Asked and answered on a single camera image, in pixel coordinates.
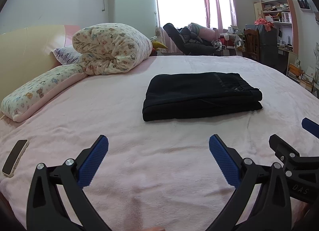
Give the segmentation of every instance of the phone case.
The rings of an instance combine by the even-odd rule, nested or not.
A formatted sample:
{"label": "phone case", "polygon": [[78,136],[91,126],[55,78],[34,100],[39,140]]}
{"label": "phone case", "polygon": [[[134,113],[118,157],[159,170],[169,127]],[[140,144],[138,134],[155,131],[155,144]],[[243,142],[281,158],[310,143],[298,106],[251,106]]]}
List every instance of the phone case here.
{"label": "phone case", "polygon": [[19,163],[19,161],[20,161],[20,158],[21,158],[21,156],[23,155],[23,153],[24,153],[24,151],[26,150],[26,148],[28,147],[28,145],[29,145],[29,140],[25,143],[25,145],[24,145],[23,148],[21,149],[21,151],[20,151],[20,153],[19,153],[19,155],[18,155],[18,157],[17,157],[17,159],[16,159],[16,161],[15,161],[15,163],[14,163],[12,169],[11,169],[10,174],[8,175],[8,174],[2,172],[2,173],[4,174],[4,176],[7,176],[7,177],[9,177],[9,178],[13,177],[14,170],[17,168],[17,165],[18,165],[18,163]]}

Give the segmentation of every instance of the blue gripper pad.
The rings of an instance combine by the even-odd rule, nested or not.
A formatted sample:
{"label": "blue gripper pad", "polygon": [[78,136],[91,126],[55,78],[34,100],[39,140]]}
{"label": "blue gripper pad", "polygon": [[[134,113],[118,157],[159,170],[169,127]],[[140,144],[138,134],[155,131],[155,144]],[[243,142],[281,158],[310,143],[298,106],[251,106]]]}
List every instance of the blue gripper pad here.
{"label": "blue gripper pad", "polygon": [[209,150],[223,172],[228,184],[237,189],[240,185],[239,168],[225,149],[224,146],[226,145],[223,145],[221,142],[216,135],[211,136],[209,139]]}
{"label": "blue gripper pad", "polygon": [[319,139],[319,125],[308,118],[302,120],[302,128],[307,130],[309,133],[313,134]]}
{"label": "blue gripper pad", "polygon": [[81,188],[90,185],[96,171],[108,151],[108,139],[105,136],[100,136],[93,146],[92,151],[78,171],[78,186]]}

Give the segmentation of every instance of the red cloth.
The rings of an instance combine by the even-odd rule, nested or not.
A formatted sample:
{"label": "red cloth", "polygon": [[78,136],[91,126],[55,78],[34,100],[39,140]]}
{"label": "red cloth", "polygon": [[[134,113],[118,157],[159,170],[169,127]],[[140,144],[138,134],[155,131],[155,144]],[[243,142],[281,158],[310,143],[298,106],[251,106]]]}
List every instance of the red cloth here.
{"label": "red cloth", "polygon": [[274,27],[274,24],[266,19],[259,19],[255,21],[255,25],[265,25],[266,31],[271,31],[271,27]]}

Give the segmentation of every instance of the wooden chair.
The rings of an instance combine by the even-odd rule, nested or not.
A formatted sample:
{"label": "wooden chair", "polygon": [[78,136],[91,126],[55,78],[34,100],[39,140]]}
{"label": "wooden chair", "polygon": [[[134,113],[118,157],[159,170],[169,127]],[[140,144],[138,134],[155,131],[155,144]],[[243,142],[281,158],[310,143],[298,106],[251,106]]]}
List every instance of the wooden chair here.
{"label": "wooden chair", "polygon": [[244,31],[245,35],[245,57],[259,62],[260,58],[260,44],[259,44],[259,30],[247,29]]}

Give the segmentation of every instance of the folded black pants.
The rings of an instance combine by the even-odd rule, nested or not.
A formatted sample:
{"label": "folded black pants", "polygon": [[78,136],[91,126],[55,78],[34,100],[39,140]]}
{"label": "folded black pants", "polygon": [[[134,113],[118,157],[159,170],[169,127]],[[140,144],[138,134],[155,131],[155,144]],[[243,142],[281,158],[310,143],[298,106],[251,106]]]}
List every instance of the folded black pants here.
{"label": "folded black pants", "polygon": [[144,121],[202,118],[262,109],[263,95],[237,73],[161,74],[150,82]]}

